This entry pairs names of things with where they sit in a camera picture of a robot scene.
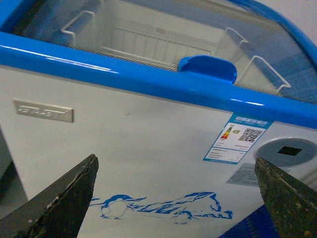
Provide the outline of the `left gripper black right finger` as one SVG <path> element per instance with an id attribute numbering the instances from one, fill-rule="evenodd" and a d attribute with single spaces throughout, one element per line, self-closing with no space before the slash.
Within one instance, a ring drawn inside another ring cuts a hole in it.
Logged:
<path id="1" fill-rule="evenodd" d="M 317 192 L 271 162 L 257 158 L 263 202 L 282 238 L 317 236 Z"/>

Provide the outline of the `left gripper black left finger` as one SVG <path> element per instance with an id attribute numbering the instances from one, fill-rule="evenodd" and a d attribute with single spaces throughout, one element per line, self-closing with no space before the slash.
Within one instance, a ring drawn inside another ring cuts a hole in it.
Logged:
<path id="1" fill-rule="evenodd" d="M 99 168 L 91 154 L 0 221 L 2 238 L 75 238 L 90 205 Z"/>

